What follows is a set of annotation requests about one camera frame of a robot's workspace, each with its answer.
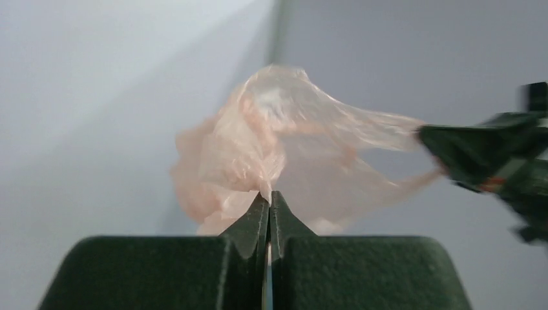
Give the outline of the pink plastic trash bag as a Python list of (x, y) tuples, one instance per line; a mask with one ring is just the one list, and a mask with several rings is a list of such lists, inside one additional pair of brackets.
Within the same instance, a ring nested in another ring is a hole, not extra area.
[(199, 235), (226, 230), (256, 196), (273, 205), (273, 191), (313, 232), (339, 234), (441, 175), (436, 169), (392, 181), (359, 155), (410, 152), (420, 125), (341, 103), (304, 70), (270, 65), (237, 86), (214, 116), (177, 135), (174, 189)]

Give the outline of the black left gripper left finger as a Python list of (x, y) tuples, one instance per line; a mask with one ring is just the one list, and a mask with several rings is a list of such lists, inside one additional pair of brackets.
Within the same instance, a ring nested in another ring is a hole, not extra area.
[(93, 236), (64, 257), (41, 309), (264, 309), (269, 205), (218, 236)]

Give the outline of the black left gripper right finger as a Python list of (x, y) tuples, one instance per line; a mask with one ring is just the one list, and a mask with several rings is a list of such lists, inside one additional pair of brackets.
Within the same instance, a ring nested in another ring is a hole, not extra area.
[(445, 248), (424, 236), (318, 236), (272, 194), (273, 306), (284, 310), (469, 310)]

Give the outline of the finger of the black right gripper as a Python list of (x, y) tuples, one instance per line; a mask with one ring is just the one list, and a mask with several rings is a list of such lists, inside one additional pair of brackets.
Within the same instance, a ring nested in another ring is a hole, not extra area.
[(498, 192), (523, 224), (512, 229), (523, 242), (547, 243), (547, 160), (526, 161)]
[(505, 112), (477, 125), (424, 125), (417, 137), (468, 189), (484, 189), (509, 178), (512, 160), (529, 160), (547, 148), (547, 116), (540, 112)]

